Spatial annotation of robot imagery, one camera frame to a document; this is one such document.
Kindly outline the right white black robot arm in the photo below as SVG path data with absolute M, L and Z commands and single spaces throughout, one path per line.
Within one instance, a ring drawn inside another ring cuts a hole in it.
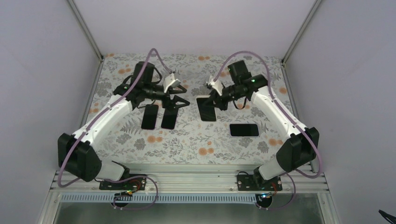
M 298 170 L 319 157 L 318 130 L 308 128 L 285 107 L 272 92 L 268 77 L 252 76 L 244 61 L 228 65 L 228 70 L 233 85 L 226 87 L 214 76 L 209 76 L 206 84 L 211 92 L 205 103 L 213 102 L 214 107 L 225 111 L 229 102 L 245 98 L 267 116 L 283 141 L 275 157 L 254 170 L 253 184 L 257 189 L 266 189 L 272 178 Z

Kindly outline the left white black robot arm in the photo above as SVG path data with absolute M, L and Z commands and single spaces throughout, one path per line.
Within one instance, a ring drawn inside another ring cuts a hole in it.
M 110 133 L 112 128 L 126 115 L 141 108 L 149 99 L 160 101 L 166 112 L 177 112 L 190 102 L 179 95 L 187 89 L 169 71 L 153 81 L 154 72 L 159 70 L 149 62 L 138 62 L 132 74 L 127 76 L 113 91 L 112 96 L 98 114 L 73 134 L 63 133 L 57 140 L 60 175 L 67 171 L 79 180 L 94 179 L 111 181 L 118 189 L 130 183 L 128 168 L 115 161 L 102 161 L 95 147 Z

